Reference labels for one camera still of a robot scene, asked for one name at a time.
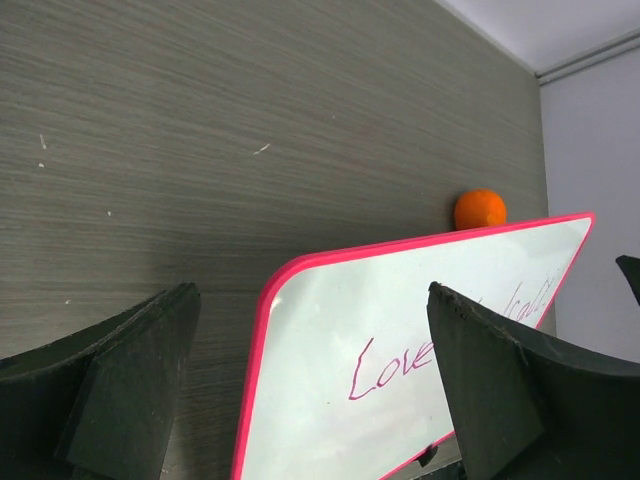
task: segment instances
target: small whiteboard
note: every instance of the small whiteboard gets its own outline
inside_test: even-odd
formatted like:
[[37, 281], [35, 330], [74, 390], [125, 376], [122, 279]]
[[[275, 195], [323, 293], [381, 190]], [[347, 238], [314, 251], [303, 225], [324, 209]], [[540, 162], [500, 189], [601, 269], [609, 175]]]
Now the small whiteboard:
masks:
[[282, 267], [259, 300], [232, 479], [385, 478], [451, 436], [429, 284], [537, 327], [593, 221], [467, 230]]

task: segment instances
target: round orange object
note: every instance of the round orange object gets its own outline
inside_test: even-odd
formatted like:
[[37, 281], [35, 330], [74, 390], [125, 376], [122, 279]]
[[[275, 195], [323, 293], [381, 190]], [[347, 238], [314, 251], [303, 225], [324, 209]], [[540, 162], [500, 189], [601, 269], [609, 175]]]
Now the round orange object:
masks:
[[496, 192], [480, 188], [460, 195], [453, 218], [456, 230], [502, 225], [507, 222], [507, 206]]

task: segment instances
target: orange fruit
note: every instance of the orange fruit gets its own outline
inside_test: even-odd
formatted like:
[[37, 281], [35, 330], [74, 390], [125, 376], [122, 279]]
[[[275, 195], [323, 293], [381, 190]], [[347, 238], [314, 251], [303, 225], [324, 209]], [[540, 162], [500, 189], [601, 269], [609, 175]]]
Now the orange fruit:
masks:
[[460, 195], [453, 218], [456, 230], [502, 225], [507, 222], [507, 206], [496, 192], [480, 188]]

